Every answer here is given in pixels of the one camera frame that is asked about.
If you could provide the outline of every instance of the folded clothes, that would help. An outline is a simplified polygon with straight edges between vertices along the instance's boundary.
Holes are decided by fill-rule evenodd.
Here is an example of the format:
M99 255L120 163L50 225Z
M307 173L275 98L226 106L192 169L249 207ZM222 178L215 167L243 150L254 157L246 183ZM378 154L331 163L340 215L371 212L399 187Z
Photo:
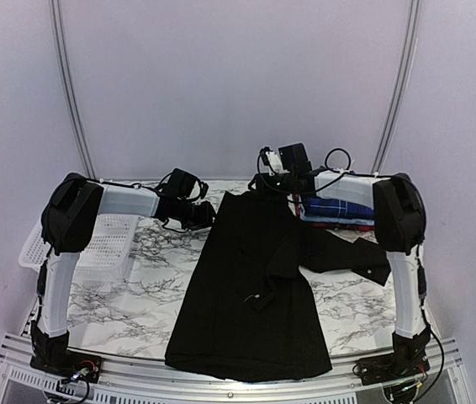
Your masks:
M371 208L340 199L307 198L304 199L304 209L307 215L339 219L374 219L374 210Z
M331 369L303 266L352 269L380 284L386 252L346 242L283 201L225 194L167 345L173 368L246 382L299 380Z
M299 218L302 221L311 221L314 223L340 223L342 225L374 226L374 221L369 219L346 219L343 217L317 216L306 214L303 210L300 210Z

